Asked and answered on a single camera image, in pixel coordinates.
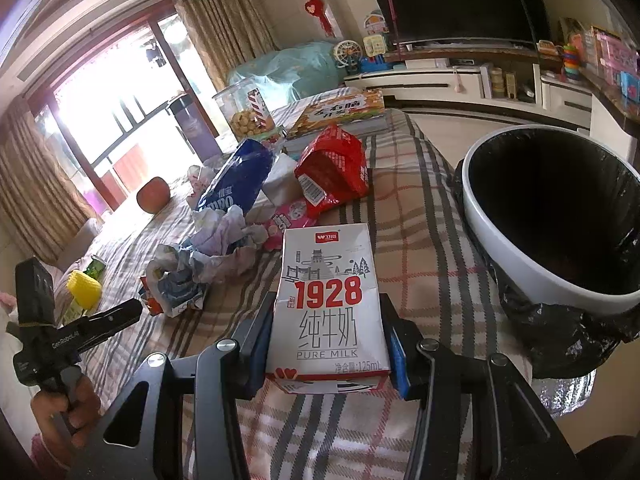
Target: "human hand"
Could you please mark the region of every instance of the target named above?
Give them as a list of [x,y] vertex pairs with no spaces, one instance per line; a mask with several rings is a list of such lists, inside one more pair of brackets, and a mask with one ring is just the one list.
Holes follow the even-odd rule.
[[69,423],[78,430],[71,437],[72,447],[58,433],[53,422],[53,415],[68,409],[69,400],[66,396],[40,391],[31,399],[31,411],[40,428],[42,441],[49,452],[66,466],[71,465],[75,450],[84,447],[100,419],[100,397],[95,394],[94,386],[85,375],[76,384],[76,398],[76,406],[68,413]]

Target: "white paper box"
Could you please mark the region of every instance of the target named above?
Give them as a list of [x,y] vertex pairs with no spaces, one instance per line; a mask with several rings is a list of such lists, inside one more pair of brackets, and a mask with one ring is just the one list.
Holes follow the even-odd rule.
[[287,229],[267,377],[332,394],[379,388],[388,372],[367,225]]

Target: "pink sleeve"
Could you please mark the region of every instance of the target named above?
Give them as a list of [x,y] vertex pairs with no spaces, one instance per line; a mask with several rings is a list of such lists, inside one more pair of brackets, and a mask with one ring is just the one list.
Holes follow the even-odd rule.
[[53,458],[42,441],[40,434],[31,439],[31,460],[44,480],[64,480],[66,469]]

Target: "bolt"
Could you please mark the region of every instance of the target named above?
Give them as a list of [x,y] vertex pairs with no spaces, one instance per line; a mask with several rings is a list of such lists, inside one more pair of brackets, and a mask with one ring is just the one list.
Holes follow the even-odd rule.
[[237,345],[233,339],[221,339],[216,343],[216,348],[221,352],[231,352]]
[[506,366],[509,358],[504,354],[493,354],[491,356],[491,362],[496,366]]
[[423,339],[418,343],[418,346],[425,352],[435,352],[440,346],[440,343],[438,343],[435,339]]
[[146,363],[152,368],[162,366],[164,364],[164,355],[155,353],[146,358]]

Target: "drawer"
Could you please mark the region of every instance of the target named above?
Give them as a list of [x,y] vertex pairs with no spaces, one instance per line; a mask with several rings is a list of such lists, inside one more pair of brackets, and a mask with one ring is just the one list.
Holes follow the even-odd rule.
[[398,100],[468,101],[482,98],[482,79],[477,73],[458,73],[465,91],[455,91],[454,73],[382,75],[345,81],[347,86],[380,89],[382,94]]
[[542,103],[559,119],[589,128],[591,126],[591,92],[542,83]]

